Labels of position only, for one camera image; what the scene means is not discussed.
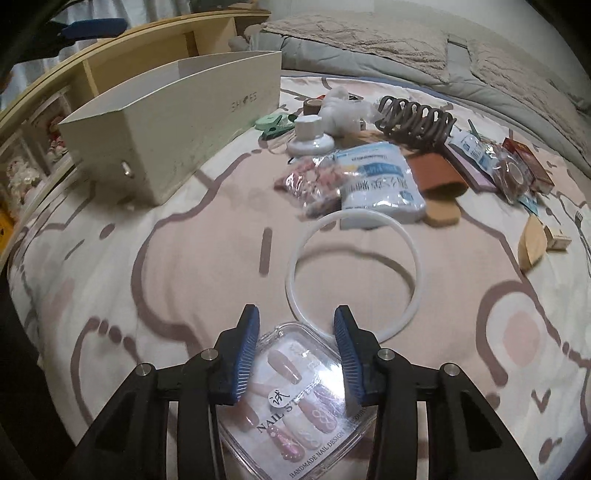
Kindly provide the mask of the clear nail tips case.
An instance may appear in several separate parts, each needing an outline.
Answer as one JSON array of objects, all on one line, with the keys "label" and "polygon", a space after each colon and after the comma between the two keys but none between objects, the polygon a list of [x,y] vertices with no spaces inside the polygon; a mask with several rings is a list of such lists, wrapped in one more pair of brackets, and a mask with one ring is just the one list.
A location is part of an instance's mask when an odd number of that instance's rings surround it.
[{"label": "clear nail tips case", "polygon": [[242,398],[218,410],[225,448],[254,479],[322,477],[375,418],[346,391],[339,354],[299,323],[260,338]]}]

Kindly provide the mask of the leaf-shaped wooden piece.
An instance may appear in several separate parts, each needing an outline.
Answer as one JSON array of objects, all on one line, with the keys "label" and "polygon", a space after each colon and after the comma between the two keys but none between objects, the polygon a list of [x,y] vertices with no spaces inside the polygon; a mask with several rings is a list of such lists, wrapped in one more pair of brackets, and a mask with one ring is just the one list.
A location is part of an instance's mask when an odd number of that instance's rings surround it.
[{"label": "leaf-shaped wooden piece", "polygon": [[537,216],[530,215],[518,244],[518,263],[521,271],[530,271],[544,256],[546,249],[544,225]]}]

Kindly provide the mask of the small beige cardboard box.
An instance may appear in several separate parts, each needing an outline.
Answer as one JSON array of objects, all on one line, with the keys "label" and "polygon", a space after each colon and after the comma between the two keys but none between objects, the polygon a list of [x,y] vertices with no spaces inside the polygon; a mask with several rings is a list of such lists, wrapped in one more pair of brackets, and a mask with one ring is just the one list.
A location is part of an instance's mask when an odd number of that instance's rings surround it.
[{"label": "small beige cardboard box", "polygon": [[544,226],[544,234],[547,251],[566,251],[572,242],[572,239],[561,229],[551,228],[548,225]]}]

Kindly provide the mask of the white shoe box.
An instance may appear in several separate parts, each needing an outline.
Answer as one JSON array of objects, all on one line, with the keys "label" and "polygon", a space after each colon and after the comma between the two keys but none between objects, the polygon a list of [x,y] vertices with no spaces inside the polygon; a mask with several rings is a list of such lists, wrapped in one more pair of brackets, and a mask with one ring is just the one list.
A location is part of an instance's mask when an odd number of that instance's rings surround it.
[{"label": "white shoe box", "polygon": [[92,180],[157,206],[204,162],[273,113],[281,55],[242,51],[176,60],[112,87],[59,131]]}]

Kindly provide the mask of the wooden bedside shelf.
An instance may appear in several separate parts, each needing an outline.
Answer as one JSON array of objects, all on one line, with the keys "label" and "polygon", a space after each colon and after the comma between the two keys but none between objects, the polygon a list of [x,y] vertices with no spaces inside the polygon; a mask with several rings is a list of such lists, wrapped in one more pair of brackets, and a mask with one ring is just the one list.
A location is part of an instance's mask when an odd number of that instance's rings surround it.
[{"label": "wooden bedside shelf", "polygon": [[2,172],[8,173],[25,160],[37,166],[41,175],[39,184],[23,198],[7,199],[11,215],[25,223],[69,170],[82,172],[59,131],[67,116],[112,87],[156,67],[235,52],[229,40],[266,18],[265,11],[229,9],[151,22],[98,41],[41,76],[1,115]]}]

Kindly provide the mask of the pink beads plastic bag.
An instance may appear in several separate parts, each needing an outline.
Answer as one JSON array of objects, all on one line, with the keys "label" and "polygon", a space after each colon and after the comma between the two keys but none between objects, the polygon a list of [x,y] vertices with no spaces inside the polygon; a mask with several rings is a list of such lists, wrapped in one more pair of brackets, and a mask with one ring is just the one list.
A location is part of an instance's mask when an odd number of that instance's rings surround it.
[{"label": "pink beads plastic bag", "polygon": [[339,210],[342,191],[356,167],[339,166],[328,157],[301,157],[274,180],[273,189],[301,209],[301,217],[314,219]]}]

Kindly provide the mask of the white blue medicine bag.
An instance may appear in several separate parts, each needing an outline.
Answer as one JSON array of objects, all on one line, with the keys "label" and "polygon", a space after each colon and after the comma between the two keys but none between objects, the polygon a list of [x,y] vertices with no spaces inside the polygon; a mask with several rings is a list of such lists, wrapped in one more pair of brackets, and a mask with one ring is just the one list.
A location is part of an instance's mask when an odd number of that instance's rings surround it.
[{"label": "white blue medicine bag", "polygon": [[346,173],[339,188],[342,210],[373,210],[402,224],[424,217],[426,201],[398,146],[388,142],[356,146],[335,152],[334,161]]}]

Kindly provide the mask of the brown leather sleeve wooden board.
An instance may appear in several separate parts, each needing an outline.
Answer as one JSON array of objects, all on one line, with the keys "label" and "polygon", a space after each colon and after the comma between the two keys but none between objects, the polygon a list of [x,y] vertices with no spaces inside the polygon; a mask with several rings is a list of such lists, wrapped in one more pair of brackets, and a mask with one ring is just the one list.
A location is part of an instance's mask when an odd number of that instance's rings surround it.
[{"label": "brown leather sleeve wooden board", "polygon": [[424,222],[434,228],[458,224],[461,211],[457,198],[469,189],[461,174],[438,153],[412,153],[406,159],[426,202]]}]

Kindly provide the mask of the green clothes peg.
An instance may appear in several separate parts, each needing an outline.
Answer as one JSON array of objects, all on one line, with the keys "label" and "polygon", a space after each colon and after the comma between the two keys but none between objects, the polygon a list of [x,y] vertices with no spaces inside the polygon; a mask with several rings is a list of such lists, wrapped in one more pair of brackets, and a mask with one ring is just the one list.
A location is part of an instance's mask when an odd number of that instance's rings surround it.
[{"label": "green clothes peg", "polygon": [[273,140],[294,130],[296,120],[297,114],[270,114],[256,120],[254,128],[260,132],[263,141]]}]

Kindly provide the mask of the purple notepad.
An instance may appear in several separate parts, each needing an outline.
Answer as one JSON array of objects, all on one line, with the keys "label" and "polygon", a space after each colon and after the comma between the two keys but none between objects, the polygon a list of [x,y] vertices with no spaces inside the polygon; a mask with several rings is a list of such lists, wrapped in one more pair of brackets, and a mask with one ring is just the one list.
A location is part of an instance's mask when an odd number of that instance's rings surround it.
[{"label": "purple notepad", "polygon": [[476,193],[497,192],[497,187],[494,183],[456,150],[445,146],[443,152],[448,161],[463,176],[469,187]]}]

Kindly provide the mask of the white knob bottle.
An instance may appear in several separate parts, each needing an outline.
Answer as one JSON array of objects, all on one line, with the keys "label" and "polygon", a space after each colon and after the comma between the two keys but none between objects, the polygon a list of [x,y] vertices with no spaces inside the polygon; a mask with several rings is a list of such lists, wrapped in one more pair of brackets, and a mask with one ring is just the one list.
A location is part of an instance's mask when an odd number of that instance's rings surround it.
[{"label": "white knob bottle", "polygon": [[294,138],[287,142],[290,156],[322,156],[335,149],[335,140],[322,128],[318,115],[304,115],[294,121]]}]

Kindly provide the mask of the brown tape roll in bag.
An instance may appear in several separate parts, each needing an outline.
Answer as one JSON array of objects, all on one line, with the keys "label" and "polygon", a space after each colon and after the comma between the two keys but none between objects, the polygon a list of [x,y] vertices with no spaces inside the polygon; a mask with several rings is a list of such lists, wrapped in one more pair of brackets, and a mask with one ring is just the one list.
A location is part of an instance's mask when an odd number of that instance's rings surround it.
[{"label": "brown tape roll in bag", "polygon": [[504,147],[494,145],[490,155],[492,178],[510,204],[530,191],[533,175],[525,163]]}]

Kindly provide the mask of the brown hair claw clip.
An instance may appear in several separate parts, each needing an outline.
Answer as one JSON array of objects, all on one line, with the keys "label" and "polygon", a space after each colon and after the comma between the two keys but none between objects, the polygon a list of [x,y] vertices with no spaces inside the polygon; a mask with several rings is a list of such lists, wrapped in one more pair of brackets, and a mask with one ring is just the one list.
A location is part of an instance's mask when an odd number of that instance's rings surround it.
[{"label": "brown hair claw clip", "polygon": [[386,137],[410,149],[430,152],[444,146],[456,118],[440,108],[384,96],[378,103],[375,126]]}]

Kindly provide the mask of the grey quilted duvet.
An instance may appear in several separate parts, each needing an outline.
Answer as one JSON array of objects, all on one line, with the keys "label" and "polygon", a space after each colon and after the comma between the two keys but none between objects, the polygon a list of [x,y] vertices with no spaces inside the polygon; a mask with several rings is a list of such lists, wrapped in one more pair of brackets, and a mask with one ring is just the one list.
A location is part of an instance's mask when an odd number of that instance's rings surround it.
[{"label": "grey quilted duvet", "polygon": [[511,45],[374,13],[311,12],[249,26],[232,51],[279,51],[283,69],[410,82],[524,128],[590,171],[590,100]]}]

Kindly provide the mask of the red cardboard box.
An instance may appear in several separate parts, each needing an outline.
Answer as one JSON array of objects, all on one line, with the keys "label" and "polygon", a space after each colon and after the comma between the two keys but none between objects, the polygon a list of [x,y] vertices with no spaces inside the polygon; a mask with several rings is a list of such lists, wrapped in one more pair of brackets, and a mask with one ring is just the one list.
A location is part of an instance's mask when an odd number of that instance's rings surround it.
[{"label": "red cardboard box", "polygon": [[554,182],[527,145],[517,140],[506,138],[503,141],[503,147],[525,165],[529,187],[533,191],[544,195],[552,192],[555,186]]}]

